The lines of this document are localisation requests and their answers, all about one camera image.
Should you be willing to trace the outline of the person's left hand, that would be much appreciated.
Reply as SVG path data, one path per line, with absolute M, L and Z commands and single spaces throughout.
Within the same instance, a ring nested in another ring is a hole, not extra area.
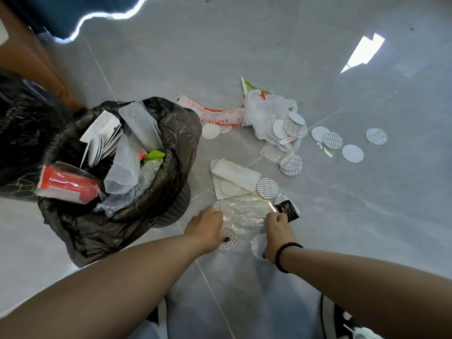
M 213 205 L 201 210 L 187 224 L 183 235 L 194 244 L 198 257 L 208 254 L 218 248 L 214 244 L 216 237 L 223 227 L 223 214 L 216 211 Z

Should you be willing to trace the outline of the person's right hand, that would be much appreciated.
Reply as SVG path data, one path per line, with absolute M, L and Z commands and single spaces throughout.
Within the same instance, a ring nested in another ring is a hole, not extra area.
M 287 243 L 298 243 L 297 238 L 289 225 L 266 226 L 267 229 L 267 247 L 264 251 L 265 258 L 275 263 L 277 251 Z

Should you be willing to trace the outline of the clear plastic bag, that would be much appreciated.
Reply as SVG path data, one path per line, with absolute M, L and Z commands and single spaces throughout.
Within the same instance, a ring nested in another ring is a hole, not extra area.
M 264 234 L 266 216 L 276 212 L 276 207 L 256 193 L 225 200 L 232 204 L 234 213 L 229 221 L 223 220 L 223 227 L 234 228 L 238 236 L 235 247 L 228 253 L 251 251 L 251 240 L 257 234 Z

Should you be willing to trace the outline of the person's right forearm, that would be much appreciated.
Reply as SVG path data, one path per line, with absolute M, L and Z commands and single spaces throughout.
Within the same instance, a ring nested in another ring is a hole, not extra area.
M 277 267 L 385 339 L 452 339 L 452 280 L 401 264 L 285 247 Z

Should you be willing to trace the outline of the person's left forearm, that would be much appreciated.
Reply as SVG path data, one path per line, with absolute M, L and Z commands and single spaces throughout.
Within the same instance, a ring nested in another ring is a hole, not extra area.
M 0 339 L 122 339 L 209 252 L 184 234 L 121 251 L 69 275 L 0 319 Z

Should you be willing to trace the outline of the black sachet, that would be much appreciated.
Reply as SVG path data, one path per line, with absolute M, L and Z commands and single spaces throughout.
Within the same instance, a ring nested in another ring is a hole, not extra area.
M 279 193 L 275 197 L 274 205 L 279 213 L 285 213 L 287 215 L 288 222 L 300 218 L 300 210 L 285 193 Z

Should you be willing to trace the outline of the clear flat packet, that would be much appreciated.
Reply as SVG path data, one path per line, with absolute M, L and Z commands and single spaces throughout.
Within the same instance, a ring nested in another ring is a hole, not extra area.
M 213 174 L 213 173 L 211 173 L 211 174 L 212 174 L 212 180 L 213 180 L 214 190 L 215 190 L 215 194 L 216 194 L 217 199 L 218 199 L 218 200 L 221 200 L 221 199 L 230 198 L 230 197 L 224 195 L 224 194 L 221 192 L 221 190 L 220 190 L 220 182 L 221 182 L 222 180 L 224 180 L 224 179 L 223 179 L 223 178 L 220 178 L 220 177 L 218 177 L 218 176 L 216 176 L 216 175 Z M 244 188 L 241 188 L 241 193 L 239 193 L 238 195 L 233 196 L 233 197 L 238 197 L 238 196 L 242 196 L 242 195 L 246 195 L 246 194 L 251 194 L 251 193 L 252 193 L 252 192 L 250 192 L 250 191 L 248 191 L 248 190 L 246 190 L 246 189 L 244 189 Z

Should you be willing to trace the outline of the grey ribbed waste bin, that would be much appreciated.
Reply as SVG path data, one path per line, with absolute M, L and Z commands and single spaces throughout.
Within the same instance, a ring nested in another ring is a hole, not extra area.
M 163 228 L 176 223 L 186 212 L 191 200 L 191 188 L 186 183 L 172 206 L 152 226 Z

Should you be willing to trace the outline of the small clear sachet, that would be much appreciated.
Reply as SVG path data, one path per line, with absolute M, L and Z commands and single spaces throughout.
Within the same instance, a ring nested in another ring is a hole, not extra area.
M 279 163 L 284 158 L 286 153 L 281 151 L 280 148 L 277 147 L 276 145 L 266 142 L 261 151 L 259 152 L 259 155 L 274 163 Z

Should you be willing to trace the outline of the crumpled clear plastic film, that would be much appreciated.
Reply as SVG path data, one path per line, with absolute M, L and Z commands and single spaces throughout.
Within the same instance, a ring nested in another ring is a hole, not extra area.
M 163 163 L 163 158 L 151 159 L 141 167 L 137 184 L 130 190 L 111 194 L 105 201 L 98 203 L 93 212 L 103 212 L 108 217 L 136 202 L 144 191 L 150 187 L 158 169 Z

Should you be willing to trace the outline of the person's left shoe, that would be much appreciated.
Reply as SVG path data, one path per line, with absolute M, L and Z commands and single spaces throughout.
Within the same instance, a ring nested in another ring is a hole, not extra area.
M 168 339 L 167 328 L 167 304 L 163 298 L 127 339 Z

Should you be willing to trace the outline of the person's shoe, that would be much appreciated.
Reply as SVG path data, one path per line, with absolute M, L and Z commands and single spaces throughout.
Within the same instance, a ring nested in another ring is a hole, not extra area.
M 331 301 L 324 294 L 320 301 L 321 322 L 325 339 L 384 339 Z
M 167 304 L 163 298 L 127 339 L 168 339 L 167 328 Z

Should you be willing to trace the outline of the green plastic piece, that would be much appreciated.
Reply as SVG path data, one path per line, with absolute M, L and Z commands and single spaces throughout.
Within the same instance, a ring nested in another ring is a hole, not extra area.
M 159 150 L 152 150 L 150 153 L 147 154 L 146 157 L 144 157 L 143 159 L 143 163 L 147 163 L 148 161 L 151 160 L 158 160 L 158 159 L 163 159 L 165 157 L 165 153 L 161 152 Z

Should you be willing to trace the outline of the white crumpled plastic bag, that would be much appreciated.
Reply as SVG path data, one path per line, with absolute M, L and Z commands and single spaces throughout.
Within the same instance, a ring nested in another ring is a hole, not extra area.
M 294 150 L 294 146 L 300 143 L 298 139 L 291 143 L 281 145 L 281 139 L 273 131 L 276 120 L 285 121 L 289 117 L 289 111 L 298 113 L 297 102 L 274 94 L 265 94 L 259 89 L 248 91 L 244 98 L 244 110 L 242 126 L 252 126 L 255 136 L 259 140 L 278 147 L 282 152 L 288 153 Z

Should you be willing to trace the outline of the black bin liner bag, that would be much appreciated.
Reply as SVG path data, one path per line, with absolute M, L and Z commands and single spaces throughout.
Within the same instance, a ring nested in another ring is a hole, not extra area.
M 188 182 L 202 131 L 197 115 L 161 97 L 145 99 L 144 106 L 162 131 L 165 157 L 152 184 L 136 202 L 108 217 L 103 212 L 93 212 L 98 203 L 106 200 L 106 193 L 86 205 L 38 197 L 44 223 L 65 243 L 78 268 L 142 237 L 172 206 Z

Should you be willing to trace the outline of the red and white long wrapper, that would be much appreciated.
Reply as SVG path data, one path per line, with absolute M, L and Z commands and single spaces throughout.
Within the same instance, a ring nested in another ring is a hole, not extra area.
M 179 97 L 177 103 L 183 108 L 193 110 L 203 122 L 215 123 L 217 125 L 241 125 L 244 118 L 243 108 L 229 110 L 204 108 L 185 96 Z

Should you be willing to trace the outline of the translucent white plastic bag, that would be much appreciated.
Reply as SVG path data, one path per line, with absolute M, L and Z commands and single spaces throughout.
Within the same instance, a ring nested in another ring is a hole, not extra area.
M 142 149 L 135 134 L 122 134 L 113 164 L 104 179 L 107 194 L 125 193 L 138 183 Z

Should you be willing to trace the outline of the person's right shoe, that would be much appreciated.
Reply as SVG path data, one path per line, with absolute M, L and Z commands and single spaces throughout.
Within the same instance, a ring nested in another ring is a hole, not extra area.
M 320 301 L 321 322 L 325 339 L 384 339 L 331 301 L 324 294 Z

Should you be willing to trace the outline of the green and white packet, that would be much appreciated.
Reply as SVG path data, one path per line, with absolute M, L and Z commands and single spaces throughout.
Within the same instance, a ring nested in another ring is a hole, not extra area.
M 258 90 L 261 92 L 261 97 L 265 100 L 266 99 L 266 95 L 272 95 L 273 91 L 265 91 L 262 90 L 254 85 L 252 85 L 250 82 L 246 81 L 244 79 L 243 76 L 240 77 L 240 81 L 241 81 L 241 85 L 242 85 L 242 89 L 243 89 L 243 96 L 246 97 L 247 93 L 251 90 Z

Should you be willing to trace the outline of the clear plastic wrapper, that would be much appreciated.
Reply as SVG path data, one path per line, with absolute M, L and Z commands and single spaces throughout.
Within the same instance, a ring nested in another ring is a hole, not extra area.
M 157 120 L 147 111 L 142 101 L 129 103 L 118 112 L 148 152 L 165 150 Z

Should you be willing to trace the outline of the stack of white discs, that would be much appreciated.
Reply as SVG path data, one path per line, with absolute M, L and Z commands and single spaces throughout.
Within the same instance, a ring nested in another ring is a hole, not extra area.
M 123 133 L 121 124 L 107 128 L 104 132 L 99 126 L 88 129 L 80 138 L 81 142 L 86 143 L 80 168 L 93 168 L 102 159 L 113 156 Z

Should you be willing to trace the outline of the red and white packet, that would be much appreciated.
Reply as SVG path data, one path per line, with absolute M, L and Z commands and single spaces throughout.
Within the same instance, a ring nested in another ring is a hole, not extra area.
M 34 194 L 42 198 L 86 205 L 102 197 L 102 182 L 92 174 L 57 161 L 43 165 Z

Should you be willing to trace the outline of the white card sheet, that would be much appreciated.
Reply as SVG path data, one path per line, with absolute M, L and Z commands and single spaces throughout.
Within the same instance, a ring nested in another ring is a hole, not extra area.
M 104 110 L 81 136 L 80 141 L 88 143 L 96 135 L 101 135 L 104 141 L 108 142 L 120 127 L 120 119 L 111 112 Z

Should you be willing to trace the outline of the large black garbage bag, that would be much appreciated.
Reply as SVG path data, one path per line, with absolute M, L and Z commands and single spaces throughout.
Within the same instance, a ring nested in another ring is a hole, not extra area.
M 57 97 L 0 68 L 0 198 L 34 198 L 45 148 L 72 121 L 72 112 Z

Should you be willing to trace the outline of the brown wooden furniture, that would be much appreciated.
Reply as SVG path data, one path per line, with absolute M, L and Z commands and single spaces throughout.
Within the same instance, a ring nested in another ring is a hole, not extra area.
M 0 0 L 0 68 L 35 82 L 76 113 L 85 108 L 71 92 L 36 34 Z

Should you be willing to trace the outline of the dark blue fabric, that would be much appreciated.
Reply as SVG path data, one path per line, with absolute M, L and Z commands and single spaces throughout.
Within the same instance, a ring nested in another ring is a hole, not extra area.
M 77 36 L 83 22 L 92 17 L 126 14 L 140 0 L 0 0 L 35 34 L 59 39 Z

